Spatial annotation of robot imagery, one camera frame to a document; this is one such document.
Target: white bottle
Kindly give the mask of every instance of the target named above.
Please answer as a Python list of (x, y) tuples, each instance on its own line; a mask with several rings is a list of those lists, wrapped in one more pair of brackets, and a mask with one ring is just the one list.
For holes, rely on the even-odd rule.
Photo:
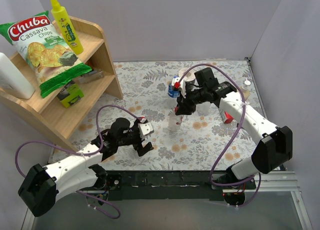
[(183, 118), (184, 118), (183, 115), (177, 116), (173, 111), (169, 116), (169, 130), (172, 132), (178, 131), (181, 128), (181, 123)]
[(8, 94), (21, 99), (29, 99), (35, 88), (10, 59), (0, 52), (0, 87)]
[(250, 95), (250, 90), (249, 90), (250, 85), (251, 85), (251, 82), (248, 80), (248, 78), (246, 78), (243, 85), (240, 87), (241, 91), (243, 92), (245, 100), (247, 100)]

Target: chips bag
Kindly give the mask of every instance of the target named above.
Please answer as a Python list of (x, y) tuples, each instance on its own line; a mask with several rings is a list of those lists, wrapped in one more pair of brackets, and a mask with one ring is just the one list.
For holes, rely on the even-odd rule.
[(0, 34), (34, 70), (43, 98), (91, 71), (57, 33), (48, 11), (23, 21), (2, 24)]

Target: patterned table surface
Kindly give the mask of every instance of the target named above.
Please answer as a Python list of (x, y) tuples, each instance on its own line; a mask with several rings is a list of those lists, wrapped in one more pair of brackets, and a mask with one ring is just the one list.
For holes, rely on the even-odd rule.
[[(212, 104), (208, 115), (195, 112), (183, 119), (179, 131), (170, 132), (168, 129), (169, 114), (172, 111), (166, 105), (168, 82), (180, 69), (199, 63), (217, 65), (238, 85), (242, 85), (246, 78), (252, 79), (247, 62), (244, 60), (116, 62), (115, 67), (124, 95), (123, 100), (103, 94), (70, 141), (78, 149), (85, 147), (98, 134), (95, 126), (98, 108), (106, 104), (116, 104), (138, 116), (145, 116), (152, 123), (155, 133), (147, 141), (152, 142), (154, 150), (143, 157), (138, 157), (132, 146), (120, 147), (115, 155), (101, 163), (106, 170), (210, 170), (236, 130), (235, 121), (224, 124), (218, 109)], [(214, 71), (214, 74), (219, 82), (225, 81), (221, 73)], [(247, 101), (262, 114), (254, 84), (251, 84), (249, 89), (250, 96)], [(108, 107), (100, 112), (100, 129), (109, 128), (119, 117), (125, 117), (134, 122), (134, 119), (124, 111)], [(240, 130), (216, 169), (225, 170), (240, 159), (249, 157), (255, 147), (249, 134)], [(67, 156), (68, 154), (55, 150), (50, 160), (57, 162)]]

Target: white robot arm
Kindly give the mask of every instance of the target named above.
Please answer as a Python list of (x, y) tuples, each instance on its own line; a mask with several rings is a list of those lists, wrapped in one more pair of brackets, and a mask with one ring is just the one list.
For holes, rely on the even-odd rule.
[[(188, 83), (180, 77), (172, 80), (172, 87), (181, 94), (177, 98), (176, 115), (191, 115), (196, 105), (204, 102), (215, 104), (226, 111), (237, 122), (243, 114), (241, 95), (229, 82), (219, 83), (211, 68), (207, 67), (195, 74), (199, 88), (186, 88)], [(257, 173), (267, 174), (292, 158), (292, 131), (278, 127), (261, 116), (250, 105), (246, 105), (242, 127), (250, 134), (257, 147), (251, 157), (230, 166), (226, 175), (217, 181), (231, 184)]]
[(36, 164), (25, 176), (18, 194), (33, 215), (39, 217), (68, 194), (89, 187), (102, 189), (106, 185), (107, 172), (98, 164), (114, 155), (120, 146), (132, 145), (142, 157), (154, 149), (151, 142), (142, 146), (153, 132), (153, 126), (145, 118), (136, 120), (132, 127), (126, 118), (117, 118), (110, 129), (101, 132), (103, 147), (100, 151), (101, 140), (97, 136), (78, 152), (80, 155), (44, 167)]

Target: bottle cap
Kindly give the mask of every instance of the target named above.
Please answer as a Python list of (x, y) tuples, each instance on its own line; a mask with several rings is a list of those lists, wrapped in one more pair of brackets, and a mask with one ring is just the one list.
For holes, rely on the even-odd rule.
[(246, 78), (242, 85), (242, 89), (247, 90), (250, 85), (251, 85), (251, 82), (248, 80), (248, 78)]
[(247, 85), (247, 86), (250, 86), (250, 85), (251, 85), (251, 82), (248, 80), (248, 78), (245, 79), (244, 85)]
[(61, 6), (60, 3), (58, 2), (58, 0), (50, 0), (51, 1), (51, 5), (52, 5), (52, 9), (55, 11), (60, 10)]

